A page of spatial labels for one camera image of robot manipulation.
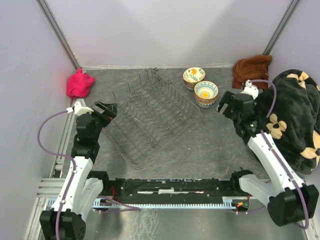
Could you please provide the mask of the wire dish rack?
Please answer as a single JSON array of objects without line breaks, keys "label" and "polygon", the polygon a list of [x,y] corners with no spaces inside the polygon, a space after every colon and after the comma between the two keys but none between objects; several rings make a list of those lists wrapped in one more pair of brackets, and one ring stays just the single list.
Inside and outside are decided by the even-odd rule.
[{"label": "wire dish rack", "polygon": [[149,68],[101,99],[117,116],[103,129],[129,166],[141,168],[201,117],[199,107],[157,68]]}]

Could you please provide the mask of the red scale patterned bowl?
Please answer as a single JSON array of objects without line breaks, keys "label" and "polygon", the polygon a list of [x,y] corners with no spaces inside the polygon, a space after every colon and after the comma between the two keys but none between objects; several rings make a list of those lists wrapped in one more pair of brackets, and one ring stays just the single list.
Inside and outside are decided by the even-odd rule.
[{"label": "red scale patterned bowl", "polygon": [[193,91],[193,90],[195,89],[194,86],[185,85],[185,87],[186,87],[188,90],[191,90],[191,91]]}]

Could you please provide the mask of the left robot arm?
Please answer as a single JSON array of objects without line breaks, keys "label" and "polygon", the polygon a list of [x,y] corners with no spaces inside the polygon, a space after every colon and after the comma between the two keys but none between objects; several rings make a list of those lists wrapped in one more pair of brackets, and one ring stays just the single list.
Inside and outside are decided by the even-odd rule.
[{"label": "left robot arm", "polygon": [[111,180],[106,171],[93,169],[102,130],[116,122],[120,106],[97,101],[85,106],[77,101],[66,110],[76,115],[76,130],[70,167],[63,186],[50,209],[39,217],[47,240],[82,240],[90,211],[103,214],[142,209],[205,208],[245,209],[250,194],[239,180],[248,170],[234,172],[228,180],[125,179]]}]

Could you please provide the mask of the yellow teal bowl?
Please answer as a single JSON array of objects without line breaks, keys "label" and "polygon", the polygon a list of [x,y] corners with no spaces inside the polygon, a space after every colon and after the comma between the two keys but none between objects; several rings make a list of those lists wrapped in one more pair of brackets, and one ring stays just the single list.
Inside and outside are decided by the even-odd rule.
[{"label": "yellow teal bowl", "polygon": [[201,101],[215,101],[219,94],[219,88],[211,81],[200,81],[194,87],[195,97]]}]

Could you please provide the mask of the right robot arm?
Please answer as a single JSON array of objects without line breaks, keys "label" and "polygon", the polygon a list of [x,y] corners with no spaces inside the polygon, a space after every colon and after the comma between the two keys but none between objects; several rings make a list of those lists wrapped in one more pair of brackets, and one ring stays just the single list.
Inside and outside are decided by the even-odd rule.
[{"label": "right robot arm", "polygon": [[307,185],[289,166],[272,136],[259,126],[254,108],[252,95],[230,91],[223,94],[217,105],[217,111],[223,110],[223,115],[232,120],[236,134],[258,158],[270,183],[243,170],[229,183],[229,189],[236,196],[246,192],[259,200],[277,226],[304,221],[301,228],[307,229],[315,214],[319,191],[313,184]]}]

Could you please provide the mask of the yellow green floral bowl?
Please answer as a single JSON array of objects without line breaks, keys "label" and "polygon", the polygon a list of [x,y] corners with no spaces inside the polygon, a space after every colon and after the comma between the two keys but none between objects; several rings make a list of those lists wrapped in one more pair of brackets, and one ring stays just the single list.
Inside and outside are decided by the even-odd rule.
[{"label": "yellow green floral bowl", "polygon": [[188,83],[197,83],[202,81],[206,76],[205,71],[200,67],[190,67],[184,71],[183,80]]}]

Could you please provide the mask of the grey blue bowl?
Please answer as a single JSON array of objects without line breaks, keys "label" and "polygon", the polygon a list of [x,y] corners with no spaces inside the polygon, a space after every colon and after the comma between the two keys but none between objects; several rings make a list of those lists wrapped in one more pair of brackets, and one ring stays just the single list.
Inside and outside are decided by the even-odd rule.
[{"label": "grey blue bowl", "polygon": [[211,99],[210,101],[200,101],[199,99],[195,99],[197,103],[203,103],[203,104],[212,104],[215,103],[216,100],[215,99]]}]

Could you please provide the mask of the grey purple bowl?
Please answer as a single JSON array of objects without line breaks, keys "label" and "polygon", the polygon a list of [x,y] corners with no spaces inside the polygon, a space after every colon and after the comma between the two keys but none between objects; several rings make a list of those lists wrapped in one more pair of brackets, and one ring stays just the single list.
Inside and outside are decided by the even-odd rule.
[{"label": "grey purple bowl", "polygon": [[194,81],[194,80],[186,80],[184,79],[184,84],[187,85],[187,86],[194,86],[198,83],[198,81]]}]

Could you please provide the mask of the black striped white bowl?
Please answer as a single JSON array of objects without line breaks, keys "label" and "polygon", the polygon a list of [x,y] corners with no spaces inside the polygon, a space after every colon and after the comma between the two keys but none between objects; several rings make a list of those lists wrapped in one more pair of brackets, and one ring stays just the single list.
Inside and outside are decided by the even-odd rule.
[{"label": "black striped white bowl", "polygon": [[208,109],[208,108],[212,108],[215,104],[212,103],[212,104],[203,104],[201,102],[198,102],[197,103],[201,108],[204,108],[204,109]]}]

